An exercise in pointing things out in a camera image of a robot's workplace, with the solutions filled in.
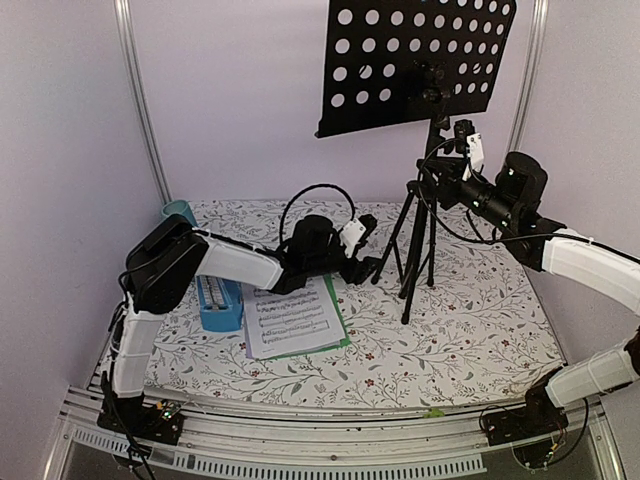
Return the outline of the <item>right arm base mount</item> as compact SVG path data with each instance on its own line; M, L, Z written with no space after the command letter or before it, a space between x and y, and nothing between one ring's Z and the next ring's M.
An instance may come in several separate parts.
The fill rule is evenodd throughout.
M555 407L543 390L528 392L521 407L491 407L479 417L480 429L490 446L561 432L568 425L564 409Z

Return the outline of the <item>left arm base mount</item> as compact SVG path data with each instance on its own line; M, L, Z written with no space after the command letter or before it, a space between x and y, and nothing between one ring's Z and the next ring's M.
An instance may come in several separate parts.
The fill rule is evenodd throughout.
M144 396L103 400L97 426L135 439L176 446L185 421L180 403L161 400L145 406Z

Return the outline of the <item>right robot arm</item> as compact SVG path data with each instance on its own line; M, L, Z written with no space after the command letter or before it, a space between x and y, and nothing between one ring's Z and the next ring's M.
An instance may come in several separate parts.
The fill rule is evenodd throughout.
M548 175L534 158L508 153L493 182L473 172L463 158L424 158L417 168L442 209L461 204L484 219L499 231L497 243L521 265L568 278L639 311L638 259L541 216L537 209ZM633 335L538 380L525 394L527 406L518 412L517 427L537 436L554 422L556 411L638 379L639 337Z

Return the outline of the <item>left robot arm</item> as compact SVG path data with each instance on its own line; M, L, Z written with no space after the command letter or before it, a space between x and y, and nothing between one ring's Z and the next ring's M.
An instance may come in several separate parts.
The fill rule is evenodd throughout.
M359 285L380 264L374 257L357 257L376 226L370 214L340 229L326 217L308 215L272 250L199 229L179 214L162 221L128 254L118 277L123 299L112 322L115 350L105 387L116 397L108 410L111 419L128 434L148 426L146 408L133 399L143 397L157 332L193 278L213 276L274 294L289 294L308 279L331 273Z

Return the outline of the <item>black music stand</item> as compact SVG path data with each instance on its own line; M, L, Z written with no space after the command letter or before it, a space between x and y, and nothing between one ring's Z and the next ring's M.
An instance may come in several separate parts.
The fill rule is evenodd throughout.
M434 284L437 197L428 165L456 152L470 165L464 136L443 137L452 118L487 110L517 5L513 1L332 1L325 34L318 138L426 120L424 156L383 256L399 257L398 236L416 210L409 251L397 260L408 324L418 277Z

